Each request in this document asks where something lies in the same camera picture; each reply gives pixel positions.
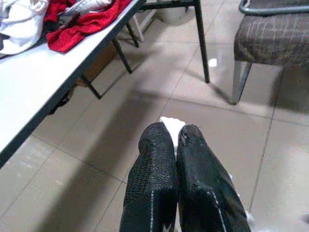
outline plaid fabric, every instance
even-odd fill
[[[309,65],[309,14],[244,16],[234,43],[235,60]]]
[[[250,0],[250,8],[280,8],[309,5],[309,0]]]

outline black metal table leg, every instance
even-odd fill
[[[206,83],[209,83],[210,78],[209,78],[209,70],[208,70],[208,62],[207,62],[206,42],[205,42],[203,17],[202,17],[202,7],[201,7],[200,0],[195,0],[194,8],[195,8],[195,14],[197,18],[197,30],[198,30],[199,44],[200,44],[201,54],[202,54],[205,81]]]
[[[116,39],[113,39],[112,43],[114,44],[118,54],[120,55],[120,58],[121,58],[122,62],[124,63],[126,70],[129,72],[129,74],[132,74],[133,71],[131,70],[131,68],[130,68],[127,60],[126,60],[126,57],[125,57],[124,53],[122,52],[120,44],[118,43],[118,41]]]
[[[88,81],[85,75],[81,76],[82,81],[89,87],[89,89],[93,92],[93,94],[98,98],[101,99],[102,96],[97,92],[97,90],[93,87],[93,85]]]
[[[136,38],[136,36],[135,36],[135,34],[134,34],[134,31],[132,30],[131,25],[130,25],[129,23],[127,23],[127,24],[126,24],[126,27],[127,27],[128,31],[129,31],[129,33],[130,33],[130,35],[131,35],[132,40],[134,41],[135,46],[136,46],[136,47],[139,47],[139,46],[140,46],[140,45],[139,45],[139,42],[137,41],[137,38]]]

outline white clothing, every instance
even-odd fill
[[[92,11],[100,11],[109,6],[112,0],[77,0],[71,7],[67,7],[63,15],[86,14]]]
[[[3,40],[0,56],[23,52],[39,40],[48,4],[49,0],[3,1],[9,13],[8,17],[0,22],[0,34],[9,38]]]

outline pile of clothes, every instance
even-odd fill
[[[51,50],[68,52],[111,24],[132,0],[0,0],[0,57],[32,47],[46,31]]]

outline leg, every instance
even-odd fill
[[[133,20],[134,20],[135,25],[136,25],[136,27],[137,27],[137,31],[138,31],[138,33],[139,33],[140,41],[144,42],[144,35],[143,35],[143,32],[141,31],[140,24],[139,24],[139,22],[137,21],[136,16],[133,16]]]
[[[135,46],[136,46],[136,47],[139,47],[139,42],[138,42],[137,39],[136,39],[136,36],[135,36],[135,34],[134,34],[133,30],[132,30],[131,25],[130,25],[129,23],[127,23],[127,24],[126,24],[126,27],[127,27],[127,29],[129,30],[129,33],[130,33],[130,35],[131,35],[131,38],[132,38],[133,41],[134,41]]]
[[[232,104],[233,105],[236,105],[241,98],[251,66],[252,66],[252,63],[247,63],[245,71],[243,72],[243,75],[241,76],[241,61],[235,60],[233,93],[232,93]]]
[[[202,18],[202,8],[201,8],[200,0],[195,0],[194,8],[195,8],[195,14],[196,14],[196,18],[197,18],[199,45],[200,45],[200,48],[201,48],[205,81],[206,81],[206,83],[209,83],[210,78],[209,78],[209,70],[208,70],[208,63],[207,63],[206,42],[205,42],[204,26],[203,26],[203,18]]]
[[[92,86],[92,84],[87,80],[87,78],[82,75],[81,76],[82,81],[89,87],[89,89],[93,92],[93,94],[98,98],[101,99],[102,96],[99,95],[99,93],[97,92],[97,90]]]
[[[129,74],[133,73],[133,71],[131,70],[131,68],[130,68],[127,60],[126,60],[126,57],[125,57],[124,53],[122,52],[121,46],[118,43],[118,41],[116,39],[113,39],[112,43],[114,44],[118,54],[120,55],[120,58],[121,58],[122,62],[124,63],[124,65],[126,67],[126,70],[129,72]]]

